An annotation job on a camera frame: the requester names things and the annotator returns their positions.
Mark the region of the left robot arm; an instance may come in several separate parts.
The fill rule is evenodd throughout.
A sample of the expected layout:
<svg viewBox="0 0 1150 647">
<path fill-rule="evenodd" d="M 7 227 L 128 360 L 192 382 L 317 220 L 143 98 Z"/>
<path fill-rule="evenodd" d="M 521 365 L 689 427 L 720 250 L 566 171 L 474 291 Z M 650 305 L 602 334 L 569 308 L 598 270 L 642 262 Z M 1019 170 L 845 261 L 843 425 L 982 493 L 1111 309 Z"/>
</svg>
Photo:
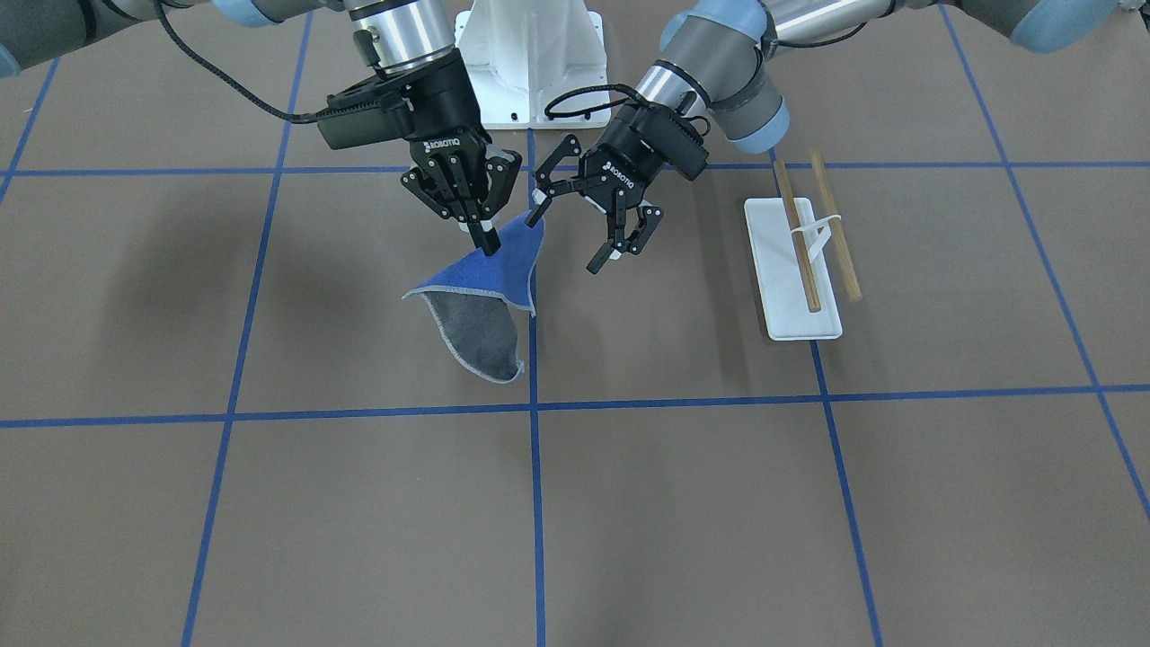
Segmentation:
<svg viewBox="0 0 1150 647">
<path fill-rule="evenodd" d="M 666 25 L 658 57 L 620 99 L 588 151 L 564 136 L 535 171 L 535 205 L 518 218 L 540 239 L 564 198 L 606 234 L 592 274 L 644 251 L 678 213 L 724 217 L 705 136 L 721 151 L 787 151 L 787 134 L 835 136 L 848 163 L 969 165 L 995 154 L 977 134 L 981 103 L 960 66 L 974 63 L 1023 134 L 1023 161 L 1052 163 L 1061 139 L 1084 143 L 1107 108 L 1147 107 L 1147 34 L 1118 25 L 1116 1 L 699 1 Z"/>
</svg>

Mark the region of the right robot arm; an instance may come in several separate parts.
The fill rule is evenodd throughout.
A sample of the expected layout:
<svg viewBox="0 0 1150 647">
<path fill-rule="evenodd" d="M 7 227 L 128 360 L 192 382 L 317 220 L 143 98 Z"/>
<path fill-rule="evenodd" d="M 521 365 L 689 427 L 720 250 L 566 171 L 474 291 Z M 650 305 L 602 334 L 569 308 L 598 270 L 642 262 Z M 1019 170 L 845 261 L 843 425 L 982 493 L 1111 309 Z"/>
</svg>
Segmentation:
<svg viewBox="0 0 1150 647">
<path fill-rule="evenodd" d="M 245 26 L 271 26 L 325 8 L 343 11 L 369 77 L 314 113 L 275 108 L 195 52 L 170 15 L 189 1 L 3 1 L 3 77 L 158 21 L 186 57 L 276 120 L 313 124 L 332 151 L 406 143 L 402 187 L 437 217 L 457 222 L 485 255 L 500 249 L 494 217 L 509 201 L 522 157 L 492 143 L 447 9 L 439 1 L 217 1 Z"/>
</svg>

